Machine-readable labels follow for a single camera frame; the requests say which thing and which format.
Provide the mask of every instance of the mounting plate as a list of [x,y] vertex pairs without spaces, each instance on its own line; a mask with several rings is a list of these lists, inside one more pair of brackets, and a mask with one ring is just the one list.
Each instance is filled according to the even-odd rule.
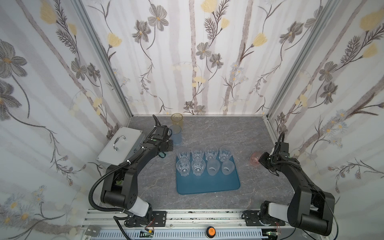
[[[245,224],[247,227],[256,227],[256,226],[265,226],[259,221],[258,212],[255,210],[247,210],[243,213],[242,218],[245,220]],[[285,226],[285,222],[278,221],[277,222],[280,226]],[[276,223],[272,223],[268,226],[276,226]]]

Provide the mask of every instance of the orange button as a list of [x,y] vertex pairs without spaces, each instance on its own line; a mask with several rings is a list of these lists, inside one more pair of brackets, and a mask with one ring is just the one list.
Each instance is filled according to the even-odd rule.
[[214,236],[215,233],[216,233],[216,230],[215,230],[213,227],[211,227],[210,229],[208,229],[208,234],[209,234],[209,235]]

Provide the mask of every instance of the robotic arm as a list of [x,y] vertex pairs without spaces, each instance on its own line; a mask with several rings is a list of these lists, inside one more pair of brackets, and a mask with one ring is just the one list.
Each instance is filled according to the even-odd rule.
[[[259,162],[277,176],[277,172],[282,172],[295,194],[289,206],[265,201],[260,207],[259,220],[269,224],[281,219],[293,227],[328,236],[332,230],[335,199],[331,193],[322,191],[309,179],[299,161],[289,156],[289,144],[283,141],[284,133],[276,142],[273,154],[265,152]],[[311,210],[311,205],[318,209]]]

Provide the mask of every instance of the wire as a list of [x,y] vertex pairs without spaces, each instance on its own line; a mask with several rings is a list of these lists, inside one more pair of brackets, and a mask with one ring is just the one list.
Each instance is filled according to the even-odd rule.
[[296,228],[294,228],[294,230],[293,230],[293,232],[290,234],[290,235],[288,235],[287,237],[285,237],[285,238],[282,238],[282,239],[280,239],[280,240],[283,240],[283,239],[287,239],[287,238],[289,238],[290,236],[292,236],[293,234],[294,234],[294,232],[296,231]]
[[304,231],[308,236],[310,236],[312,239],[317,240],[316,238],[314,238],[313,236],[311,236],[306,230],[303,229],[303,231]]

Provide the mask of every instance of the emergency stop button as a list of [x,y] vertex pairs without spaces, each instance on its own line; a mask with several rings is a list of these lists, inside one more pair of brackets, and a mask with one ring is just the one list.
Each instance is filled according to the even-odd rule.
[[216,230],[214,227],[207,227],[205,234],[209,238],[213,238],[216,235]]

